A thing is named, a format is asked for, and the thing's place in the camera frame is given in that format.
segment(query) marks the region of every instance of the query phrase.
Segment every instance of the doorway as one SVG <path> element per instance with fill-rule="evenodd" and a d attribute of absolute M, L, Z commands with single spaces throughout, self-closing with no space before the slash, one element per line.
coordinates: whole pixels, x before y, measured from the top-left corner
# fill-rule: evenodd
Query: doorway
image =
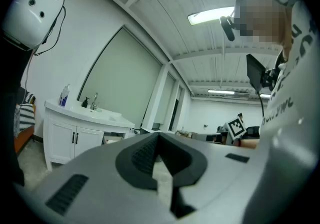
<path fill-rule="evenodd" d="M 175 116 L 176 116 L 176 109 L 178 108 L 178 103 L 179 103 L 179 100 L 178 99 L 176 99 L 175 100 L 175 104 L 174 104 L 174 112 L 172 113 L 172 117 L 171 117 L 171 122 L 170 122 L 170 126 L 169 126 L 169 130 L 172 130 L 172 126 L 173 126 L 173 122 L 174 122 L 174 120 L 175 120 Z"/>

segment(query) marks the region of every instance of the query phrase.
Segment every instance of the window blind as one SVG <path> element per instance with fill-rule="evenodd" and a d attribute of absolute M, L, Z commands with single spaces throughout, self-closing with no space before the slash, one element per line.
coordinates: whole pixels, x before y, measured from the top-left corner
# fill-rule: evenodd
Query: window blind
<path fill-rule="evenodd" d="M 125 29 L 104 49 L 92 68 L 80 101 L 96 92 L 98 107 L 121 113 L 140 128 L 161 65 Z"/>

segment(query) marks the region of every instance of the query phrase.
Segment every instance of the orange chair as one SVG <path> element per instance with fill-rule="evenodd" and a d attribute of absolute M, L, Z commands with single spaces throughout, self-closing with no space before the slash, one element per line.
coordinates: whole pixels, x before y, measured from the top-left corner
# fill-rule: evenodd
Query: orange chair
<path fill-rule="evenodd" d="M 23 130 L 22 132 L 19 133 L 18 138 L 14 138 L 14 150 L 16 151 L 16 153 L 19 152 L 19 150 L 23 147 L 23 145 L 28 141 L 28 139 L 34 134 L 35 131 L 35 126 L 30 126 L 29 128 Z"/>

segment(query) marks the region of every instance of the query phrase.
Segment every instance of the faucet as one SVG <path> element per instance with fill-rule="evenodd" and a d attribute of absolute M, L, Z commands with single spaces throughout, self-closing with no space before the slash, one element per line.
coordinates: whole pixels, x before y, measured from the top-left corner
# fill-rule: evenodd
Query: faucet
<path fill-rule="evenodd" d="M 96 92 L 96 94 L 95 94 L 94 96 L 95 96 L 95 97 L 94 97 L 94 100 L 93 100 L 93 102 L 92 102 L 92 104 L 91 104 L 91 106 L 90 106 L 90 109 L 91 109 L 91 110 L 96 110 L 96 109 L 97 109 L 96 98 L 97 98 L 97 96 L 98 96 L 98 92 Z"/>

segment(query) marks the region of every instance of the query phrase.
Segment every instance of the soap bottle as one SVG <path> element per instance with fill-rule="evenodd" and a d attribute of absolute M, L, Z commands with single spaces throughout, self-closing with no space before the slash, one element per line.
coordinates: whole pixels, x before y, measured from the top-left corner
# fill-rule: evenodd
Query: soap bottle
<path fill-rule="evenodd" d="M 65 86 L 60 94 L 60 98 L 59 98 L 59 105 L 60 106 L 63 106 L 63 102 L 64 102 L 64 96 L 65 96 L 65 93 L 66 93 L 66 89 L 67 87 Z"/>
<path fill-rule="evenodd" d="M 82 107 L 84 107 L 84 108 L 87 107 L 87 105 L 88 105 L 88 99 L 89 99 L 89 98 L 86 97 L 86 99 L 85 99 L 85 100 L 83 101 L 83 103 L 81 104 Z"/>
<path fill-rule="evenodd" d="M 68 95 L 69 95 L 69 92 L 70 92 L 69 88 L 70 88 L 70 83 L 68 83 L 68 85 L 66 87 L 66 90 L 65 90 L 65 97 L 64 97 L 65 99 L 64 99 L 64 102 L 63 102 L 63 106 L 65 106 L 66 102 L 67 102 Z"/>

